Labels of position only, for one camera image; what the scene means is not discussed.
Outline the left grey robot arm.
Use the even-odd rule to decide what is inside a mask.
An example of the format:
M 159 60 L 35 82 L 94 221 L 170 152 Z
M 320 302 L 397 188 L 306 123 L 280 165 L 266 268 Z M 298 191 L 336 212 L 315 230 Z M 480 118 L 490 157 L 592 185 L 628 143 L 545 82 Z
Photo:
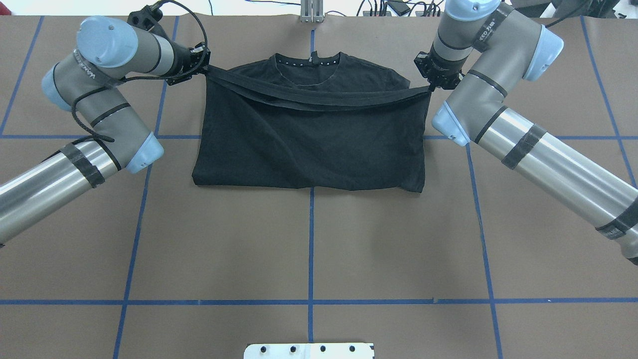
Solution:
M 43 77 L 45 96 L 87 133 L 1 186 L 1 245 L 120 170 L 138 173 L 164 149 L 119 86 L 134 80 L 180 83 L 201 73 L 209 41 L 194 47 L 173 41 L 148 6 L 128 20 L 91 16 L 77 45 Z

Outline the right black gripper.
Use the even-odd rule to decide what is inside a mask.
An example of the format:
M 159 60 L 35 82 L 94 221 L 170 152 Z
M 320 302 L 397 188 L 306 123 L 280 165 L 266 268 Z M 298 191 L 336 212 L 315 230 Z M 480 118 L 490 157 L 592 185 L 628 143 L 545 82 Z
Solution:
M 464 77 L 461 72 L 464 59 L 447 60 L 435 51 L 421 51 L 413 62 L 431 89 L 454 90 Z

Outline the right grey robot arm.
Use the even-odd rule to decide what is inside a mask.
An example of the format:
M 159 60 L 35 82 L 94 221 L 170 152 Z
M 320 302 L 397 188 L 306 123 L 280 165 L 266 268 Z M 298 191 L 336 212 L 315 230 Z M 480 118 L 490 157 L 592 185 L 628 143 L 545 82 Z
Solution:
M 506 105 L 522 80 L 535 81 L 564 41 L 500 0 L 448 0 L 431 49 L 415 57 L 432 88 L 451 94 L 432 127 L 459 146 L 475 143 L 638 256 L 637 189 Z

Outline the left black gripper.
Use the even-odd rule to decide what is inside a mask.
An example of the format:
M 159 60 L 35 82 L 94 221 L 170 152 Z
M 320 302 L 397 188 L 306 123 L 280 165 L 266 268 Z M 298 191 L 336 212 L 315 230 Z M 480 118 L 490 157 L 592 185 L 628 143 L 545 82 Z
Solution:
M 209 64 L 210 50 L 206 45 L 183 47 L 172 45 L 173 64 L 167 73 L 167 84 L 175 85 L 191 79 L 194 75 L 205 73 Z

